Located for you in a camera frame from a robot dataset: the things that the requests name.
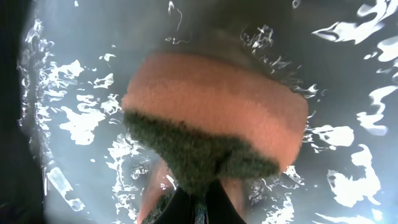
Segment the green and orange sponge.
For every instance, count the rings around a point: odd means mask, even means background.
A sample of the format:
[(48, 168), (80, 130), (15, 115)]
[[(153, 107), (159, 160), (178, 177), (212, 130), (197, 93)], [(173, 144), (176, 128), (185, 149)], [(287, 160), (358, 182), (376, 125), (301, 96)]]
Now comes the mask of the green and orange sponge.
[(208, 223), (206, 193), (216, 180), (285, 171), (302, 145), (308, 103), (265, 75), (201, 55), (149, 55), (123, 98), (131, 137), (160, 159), (139, 223), (154, 223), (180, 186), (196, 196)]

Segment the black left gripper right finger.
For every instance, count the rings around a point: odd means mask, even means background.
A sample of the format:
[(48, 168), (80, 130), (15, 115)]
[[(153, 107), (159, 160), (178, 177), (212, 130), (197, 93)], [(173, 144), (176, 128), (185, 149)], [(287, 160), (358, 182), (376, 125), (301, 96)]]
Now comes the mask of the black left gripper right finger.
[(209, 224), (246, 224), (246, 198), (242, 182), (216, 180), (206, 193)]

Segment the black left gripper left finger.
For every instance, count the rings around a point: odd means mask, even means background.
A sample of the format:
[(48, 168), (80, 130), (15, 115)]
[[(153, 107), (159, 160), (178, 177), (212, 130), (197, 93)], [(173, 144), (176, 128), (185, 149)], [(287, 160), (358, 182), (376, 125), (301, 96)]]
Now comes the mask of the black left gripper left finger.
[(196, 196), (177, 187), (166, 208), (154, 224), (194, 224), (196, 218)]

